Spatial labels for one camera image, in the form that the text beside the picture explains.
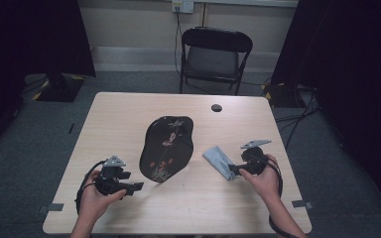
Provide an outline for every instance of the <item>electrical outlet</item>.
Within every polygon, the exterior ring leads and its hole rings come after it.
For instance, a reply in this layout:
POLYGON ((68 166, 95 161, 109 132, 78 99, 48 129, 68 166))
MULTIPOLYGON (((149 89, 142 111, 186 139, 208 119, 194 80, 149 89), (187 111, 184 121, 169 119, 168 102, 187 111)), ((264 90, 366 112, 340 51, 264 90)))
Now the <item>electrical outlet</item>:
POLYGON ((172 12, 181 12, 184 7, 184 1, 172 1, 172 12))
POLYGON ((193 13, 193 2, 173 0, 172 12, 193 13))

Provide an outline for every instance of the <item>controller strap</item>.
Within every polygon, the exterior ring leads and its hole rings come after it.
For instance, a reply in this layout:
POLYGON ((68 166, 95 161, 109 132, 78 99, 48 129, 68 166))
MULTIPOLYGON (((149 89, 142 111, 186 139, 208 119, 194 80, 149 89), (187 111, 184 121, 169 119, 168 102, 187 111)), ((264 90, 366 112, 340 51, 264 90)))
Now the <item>controller strap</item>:
MULTIPOLYGON (((269 167, 271 167, 271 169, 274 170, 275 174, 277 174, 277 177, 278 177, 278 193, 281 197, 281 194, 283 193, 283 177, 281 176, 281 172, 280 172, 280 168, 278 167, 277 163, 275 163, 275 161, 271 160, 268 158, 268 160, 272 161, 275 166, 272 166, 271 164, 267 164, 269 167)), ((272 220, 272 217, 271 215, 269 216, 269 223, 270 223, 270 226, 271 228, 277 232, 277 234, 281 235, 281 236, 284 236, 286 238, 298 238, 297 236, 295 235, 292 235, 290 233, 287 233, 285 231, 283 231, 282 229, 280 229, 275 223, 274 221, 272 220)))
POLYGON ((76 193, 76 200, 75 200, 75 204, 76 204, 76 213, 79 214, 79 207, 81 206, 81 198, 82 198, 82 192, 84 191, 84 189, 86 187, 89 186, 85 185, 85 182, 88 180, 88 177, 91 175, 91 173, 95 170, 95 168, 97 168, 98 166, 100 165, 103 165, 106 161, 100 161, 99 163, 95 164, 90 170, 89 172, 85 175, 84 179, 82 180, 82 183, 81 183, 81 186, 79 187, 79 190, 78 192, 76 193))

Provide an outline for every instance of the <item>wall baseboard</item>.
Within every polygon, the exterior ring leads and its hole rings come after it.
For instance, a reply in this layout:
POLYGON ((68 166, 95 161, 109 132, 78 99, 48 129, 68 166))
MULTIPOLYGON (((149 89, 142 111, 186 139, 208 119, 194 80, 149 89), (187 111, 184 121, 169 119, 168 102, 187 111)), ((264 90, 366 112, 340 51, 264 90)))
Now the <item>wall baseboard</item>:
MULTIPOLYGON (((181 50, 93 47, 96 71, 175 71, 181 67, 181 50)), ((252 52, 245 71, 273 72, 279 53, 252 52)))

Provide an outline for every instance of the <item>wooden table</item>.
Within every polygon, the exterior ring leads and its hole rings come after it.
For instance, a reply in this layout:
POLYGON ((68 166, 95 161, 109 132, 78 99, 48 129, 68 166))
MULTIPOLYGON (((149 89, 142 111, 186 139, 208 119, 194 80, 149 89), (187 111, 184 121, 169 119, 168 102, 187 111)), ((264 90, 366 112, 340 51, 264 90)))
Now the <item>wooden table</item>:
POLYGON ((127 182, 144 182, 133 196, 109 206, 94 226, 95 234, 259 234, 274 233, 268 210, 244 178, 226 180, 202 153, 219 148, 236 165, 240 146, 269 139, 262 146, 274 155, 284 180, 282 199, 305 232, 312 229, 291 165, 268 101, 262 97, 148 93, 98 93, 92 103, 63 175, 44 231, 70 233, 77 218, 75 196, 83 176, 97 162, 117 155, 132 175, 127 182), (213 112, 212 104, 222 106, 213 112), (193 154, 188 165, 164 183, 145 178, 139 170, 148 126, 162 116, 189 116, 193 120, 193 154))

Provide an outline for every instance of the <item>black stand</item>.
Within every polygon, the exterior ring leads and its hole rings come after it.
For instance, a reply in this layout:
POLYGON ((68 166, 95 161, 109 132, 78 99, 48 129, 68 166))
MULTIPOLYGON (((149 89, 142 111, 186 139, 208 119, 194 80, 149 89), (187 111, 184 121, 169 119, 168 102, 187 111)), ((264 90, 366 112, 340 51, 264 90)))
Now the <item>black stand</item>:
POLYGON ((47 73, 48 81, 35 96, 37 101, 74 102, 83 84, 83 78, 61 73, 47 73))
POLYGON ((262 90, 271 107, 306 107, 300 93, 287 85, 263 85, 262 90))

